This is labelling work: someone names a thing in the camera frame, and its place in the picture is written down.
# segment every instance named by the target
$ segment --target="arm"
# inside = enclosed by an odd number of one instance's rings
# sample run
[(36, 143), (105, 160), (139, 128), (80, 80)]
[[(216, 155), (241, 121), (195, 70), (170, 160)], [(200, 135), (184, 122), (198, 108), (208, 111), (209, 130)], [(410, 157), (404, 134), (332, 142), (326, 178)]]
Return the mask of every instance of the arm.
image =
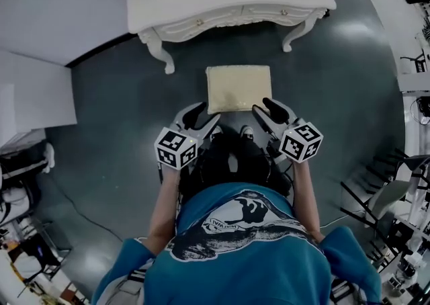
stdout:
[(294, 211), (298, 221), (305, 227), (317, 242), (321, 242), (324, 236), (320, 233), (320, 218), (308, 162), (301, 164), (293, 162), (294, 169)]
[(175, 236), (180, 171), (165, 167), (163, 177), (164, 180), (149, 224), (149, 236), (142, 241), (142, 244), (154, 255), (158, 255)]

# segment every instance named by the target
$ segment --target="person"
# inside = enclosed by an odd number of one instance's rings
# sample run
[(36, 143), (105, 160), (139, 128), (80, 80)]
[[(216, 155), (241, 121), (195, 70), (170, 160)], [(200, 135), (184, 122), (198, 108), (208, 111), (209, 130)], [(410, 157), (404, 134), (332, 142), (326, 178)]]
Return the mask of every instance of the person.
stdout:
[[(235, 140), (217, 126), (210, 140), (190, 175), (163, 169), (148, 237), (124, 241), (93, 304), (328, 304), (332, 274), (357, 284), (368, 304), (381, 302), (379, 274), (352, 232), (321, 234), (306, 161), (292, 162), (291, 206), (288, 181), (253, 142), (251, 127)], [(116, 301), (125, 281), (138, 287), (123, 294), (135, 297)]]

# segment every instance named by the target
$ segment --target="shoe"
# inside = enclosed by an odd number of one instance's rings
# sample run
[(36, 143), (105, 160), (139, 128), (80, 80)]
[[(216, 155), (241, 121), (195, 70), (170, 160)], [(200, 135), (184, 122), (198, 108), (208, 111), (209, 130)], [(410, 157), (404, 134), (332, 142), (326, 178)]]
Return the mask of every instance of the shoe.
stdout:
[(254, 141), (254, 130), (250, 126), (243, 126), (241, 128), (241, 138)]
[(222, 134), (222, 133), (224, 132), (222, 131), (222, 128), (220, 126), (215, 127), (215, 129), (210, 134), (210, 141), (213, 141), (217, 134)]

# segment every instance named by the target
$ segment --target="table leg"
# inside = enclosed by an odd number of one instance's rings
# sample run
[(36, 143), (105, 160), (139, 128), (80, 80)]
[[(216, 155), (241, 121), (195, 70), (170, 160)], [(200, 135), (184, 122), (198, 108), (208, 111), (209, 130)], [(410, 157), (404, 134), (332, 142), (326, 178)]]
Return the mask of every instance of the table leg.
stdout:
[(175, 72), (175, 64), (171, 55), (163, 49), (163, 41), (159, 38), (158, 34), (151, 28), (138, 33), (140, 41), (148, 46), (150, 54), (161, 61), (166, 63), (165, 72), (167, 75)]
[(322, 18), (325, 14), (325, 9), (316, 9), (312, 12), (306, 20), (299, 24), (295, 29), (293, 29), (282, 41), (282, 48), (284, 52), (291, 52), (291, 41), (303, 36), (313, 28), (316, 20)]

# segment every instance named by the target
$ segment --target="white cube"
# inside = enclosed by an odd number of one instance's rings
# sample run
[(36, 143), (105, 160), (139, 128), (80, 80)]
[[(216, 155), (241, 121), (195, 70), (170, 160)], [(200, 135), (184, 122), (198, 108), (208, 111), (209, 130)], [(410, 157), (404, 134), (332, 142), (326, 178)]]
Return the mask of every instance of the white cube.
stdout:
[(180, 170), (197, 157), (198, 140), (164, 127), (154, 147), (158, 162)]
[(301, 163), (316, 155), (324, 136), (310, 122), (291, 127), (282, 136), (279, 151)]

